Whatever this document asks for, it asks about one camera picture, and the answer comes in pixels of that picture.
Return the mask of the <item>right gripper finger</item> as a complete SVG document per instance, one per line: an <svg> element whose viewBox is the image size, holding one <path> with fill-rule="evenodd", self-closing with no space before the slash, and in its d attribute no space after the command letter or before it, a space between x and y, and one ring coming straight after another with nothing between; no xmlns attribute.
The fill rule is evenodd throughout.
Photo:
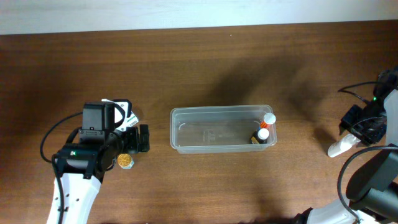
<svg viewBox="0 0 398 224"><path fill-rule="evenodd" d="M341 118L342 123L357 123L363 116L363 109L358 105L353 105Z"/></svg>
<svg viewBox="0 0 398 224"><path fill-rule="evenodd" d="M356 124L350 123L346 121L341 121L339 124L339 135L341 136L345 131L351 133L353 129L355 129Z"/></svg>

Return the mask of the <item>orange tube white cap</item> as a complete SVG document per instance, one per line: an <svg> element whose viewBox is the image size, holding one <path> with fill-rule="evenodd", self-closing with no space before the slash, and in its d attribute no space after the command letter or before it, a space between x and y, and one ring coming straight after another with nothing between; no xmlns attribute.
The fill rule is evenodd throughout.
<svg viewBox="0 0 398 224"><path fill-rule="evenodd" d="M269 128L276 122L276 116L273 113L266 113L259 125L259 128Z"/></svg>

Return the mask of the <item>dark bottle white cap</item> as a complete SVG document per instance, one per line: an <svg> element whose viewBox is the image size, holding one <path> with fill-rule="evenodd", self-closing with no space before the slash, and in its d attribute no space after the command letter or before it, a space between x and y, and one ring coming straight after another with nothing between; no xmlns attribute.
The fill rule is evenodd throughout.
<svg viewBox="0 0 398 224"><path fill-rule="evenodd" d="M266 128L258 129L252 134L250 142L251 144L266 144L269 135L270 133L268 129Z"/></svg>

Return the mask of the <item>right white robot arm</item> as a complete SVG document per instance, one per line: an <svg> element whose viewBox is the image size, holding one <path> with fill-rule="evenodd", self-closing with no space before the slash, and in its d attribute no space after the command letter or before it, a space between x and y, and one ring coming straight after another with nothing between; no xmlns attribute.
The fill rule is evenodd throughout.
<svg viewBox="0 0 398 224"><path fill-rule="evenodd" d="M343 139L332 144L335 157L356 144L363 149L350 156L340 170L338 199L322 208L297 214L292 223L392 223L397 221L397 69L381 72L373 81L373 99L365 107L353 105L339 124ZM350 178L345 190L342 180L349 164L367 152L376 155Z"/></svg>

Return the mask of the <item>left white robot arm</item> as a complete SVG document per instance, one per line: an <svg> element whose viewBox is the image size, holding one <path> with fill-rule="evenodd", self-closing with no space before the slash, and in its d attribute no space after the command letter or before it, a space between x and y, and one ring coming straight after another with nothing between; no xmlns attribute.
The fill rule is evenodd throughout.
<svg viewBox="0 0 398 224"><path fill-rule="evenodd" d="M139 124L127 99L85 103L79 114L82 125L44 158L55 174L48 223L86 223L105 173L131 169L133 155L150 149L149 127Z"/></svg>

